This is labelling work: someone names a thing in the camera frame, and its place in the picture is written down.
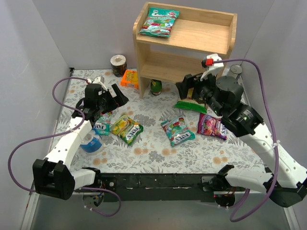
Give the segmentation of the yellow green Fox's candy bag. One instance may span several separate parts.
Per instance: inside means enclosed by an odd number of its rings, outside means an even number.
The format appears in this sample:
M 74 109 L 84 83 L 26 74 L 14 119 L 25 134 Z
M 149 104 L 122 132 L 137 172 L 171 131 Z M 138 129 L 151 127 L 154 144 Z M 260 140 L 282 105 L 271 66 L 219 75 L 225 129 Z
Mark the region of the yellow green Fox's candy bag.
M 123 114 L 110 127 L 110 132 L 120 137 L 129 146 L 135 141 L 136 137 L 143 132 L 143 126 Z

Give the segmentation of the teal Fox's candy bag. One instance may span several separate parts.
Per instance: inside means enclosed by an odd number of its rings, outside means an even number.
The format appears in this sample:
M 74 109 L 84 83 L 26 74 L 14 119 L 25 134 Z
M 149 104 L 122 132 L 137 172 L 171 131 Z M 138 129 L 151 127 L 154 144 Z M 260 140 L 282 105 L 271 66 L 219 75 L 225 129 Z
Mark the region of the teal Fox's candy bag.
M 173 24 L 180 12 L 151 7 L 148 16 L 139 31 L 140 35 L 170 37 Z
M 195 134 L 189 130 L 185 119 L 182 116 L 162 122 L 161 127 L 170 140 L 172 147 L 185 141 L 195 139 Z

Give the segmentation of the teal Fox's bag near left arm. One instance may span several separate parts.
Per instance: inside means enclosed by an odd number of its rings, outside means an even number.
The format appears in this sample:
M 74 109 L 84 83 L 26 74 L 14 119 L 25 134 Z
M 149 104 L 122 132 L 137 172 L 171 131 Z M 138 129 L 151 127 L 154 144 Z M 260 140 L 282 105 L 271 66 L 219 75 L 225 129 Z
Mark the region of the teal Fox's bag near left arm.
M 104 135 L 104 136 L 109 135 L 111 118 L 112 118 L 112 112 L 101 114 L 99 119 L 94 124 L 93 130 L 99 135 Z

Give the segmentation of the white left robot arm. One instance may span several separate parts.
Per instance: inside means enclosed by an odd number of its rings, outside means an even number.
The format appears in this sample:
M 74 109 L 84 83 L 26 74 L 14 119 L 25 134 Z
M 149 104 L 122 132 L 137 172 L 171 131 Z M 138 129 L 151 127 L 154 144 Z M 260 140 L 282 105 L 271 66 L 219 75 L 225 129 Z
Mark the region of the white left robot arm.
M 38 194 L 67 200 L 75 190 L 97 183 L 96 170 L 82 168 L 71 172 L 70 167 L 79 146 L 100 115 L 129 101 L 117 84 L 113 84 L 112 89 L 115 96 L 101 83 L 86 86 L 84 98 L 76 104 L 66 133 L 44 159 L 33 163 L 34 185 Z

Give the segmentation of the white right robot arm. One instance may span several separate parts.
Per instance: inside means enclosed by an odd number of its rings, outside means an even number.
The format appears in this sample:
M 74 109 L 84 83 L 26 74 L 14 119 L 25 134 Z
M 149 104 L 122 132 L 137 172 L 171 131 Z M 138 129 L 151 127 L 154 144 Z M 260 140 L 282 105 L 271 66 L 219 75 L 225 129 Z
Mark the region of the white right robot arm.
M 231 76 L 216 78 L 212 74 L 204 80 L 200 74 L 188 74 L 176 87 L 181 99 L 186 99 L 189 89 L 192 98 L 203 100 L 222 124 L 237 138 L 247 144 L 261 158 L 269 172 L 254 173 L 233 165 L 224 166 L 209 182 L 208 187 L 222 191 L 242 187 L 261 193 L 281 207 L 290 207 L 307 195 L 307 170 L 294 160 L 277 142 L 263 122 L 263 118 L 249 105 L 241 102 L 243 87 Z

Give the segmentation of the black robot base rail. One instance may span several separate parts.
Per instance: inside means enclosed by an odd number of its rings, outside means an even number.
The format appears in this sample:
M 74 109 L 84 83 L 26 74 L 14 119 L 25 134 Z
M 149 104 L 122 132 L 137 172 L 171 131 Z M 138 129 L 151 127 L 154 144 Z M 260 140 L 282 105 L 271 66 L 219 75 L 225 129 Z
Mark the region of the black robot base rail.
M 186 173 L 100 173 L 95 185 L 76 192 L 100 194 L 99 188 L 116 193 L 122 201 L 214 202 L 215 195 L 243 192 L 244 188 L 213 189 L 208 182 L 214 174 Z

